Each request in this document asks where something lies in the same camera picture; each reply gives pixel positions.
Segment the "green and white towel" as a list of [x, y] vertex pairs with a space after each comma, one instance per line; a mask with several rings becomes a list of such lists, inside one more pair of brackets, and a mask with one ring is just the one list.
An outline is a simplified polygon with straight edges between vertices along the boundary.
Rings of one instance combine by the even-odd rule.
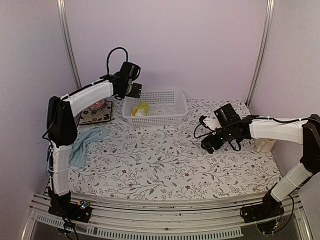
[[141, 101], [138, 105], [132, 107], [132, 117], [144, 117], [147, 115], [149, 104], [145, 101]]

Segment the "light blue towel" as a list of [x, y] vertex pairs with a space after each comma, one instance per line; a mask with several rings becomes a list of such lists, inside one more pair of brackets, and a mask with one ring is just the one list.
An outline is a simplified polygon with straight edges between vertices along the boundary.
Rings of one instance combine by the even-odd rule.
[[79, 133], [75, 142], [72, 144], [68, 165], [83, 168], [86, 163], [87, 145], [102, 140], [108, 134], [108, 129], [101, 126], [96, 126]]

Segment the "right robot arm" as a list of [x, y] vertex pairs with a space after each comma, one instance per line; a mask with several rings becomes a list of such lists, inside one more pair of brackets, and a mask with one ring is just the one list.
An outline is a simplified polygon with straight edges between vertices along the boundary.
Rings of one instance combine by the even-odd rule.
[[227, 142], [245, 139], [275, 141], [271, 152], [280, 167], [282, 179], [263, 197], [258, 208], [262, 218], [274, 214], [281, 201], [320, 171], [320, 117], [317, 114], [280, 119], [217, 114], [215, 118], [201, 116], [199, 122], [209, 131], [200, 145], [210, 154]]

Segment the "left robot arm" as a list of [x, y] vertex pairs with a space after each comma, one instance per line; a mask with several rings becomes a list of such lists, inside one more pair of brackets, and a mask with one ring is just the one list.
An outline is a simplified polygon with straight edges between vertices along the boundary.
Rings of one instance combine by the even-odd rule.
[[53, 195], [70, 195], [68, 184], [69, 156], [78, 131], [74, 118], [94, 103], [109, 97], [140, 98], [142, 85], [134, 83], [140, 73], [107, 74], [100, 79], [61, 97], [49, 99], [47, 114], [47, 133], [50, 141], [49, 174]]

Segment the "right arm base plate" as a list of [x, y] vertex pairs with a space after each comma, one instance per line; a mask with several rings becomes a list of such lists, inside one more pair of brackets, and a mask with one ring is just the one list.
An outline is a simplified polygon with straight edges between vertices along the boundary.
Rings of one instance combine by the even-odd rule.
[[275, 218], [285, 213], [283, 206], [277, 205], [275, 208], [260, 204], [246, 204], [243, 205], [239, 211], [240, 216], [245, 223], [252, 223], [256, 221]]

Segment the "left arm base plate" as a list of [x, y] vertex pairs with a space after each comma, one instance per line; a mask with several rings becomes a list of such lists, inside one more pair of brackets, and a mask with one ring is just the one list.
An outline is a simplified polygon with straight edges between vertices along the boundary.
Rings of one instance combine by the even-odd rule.
[[81, 200], [77, 203], [51, 201], [48, 213], [66, 220], [88, 223], [92, 213], [91, 203]]

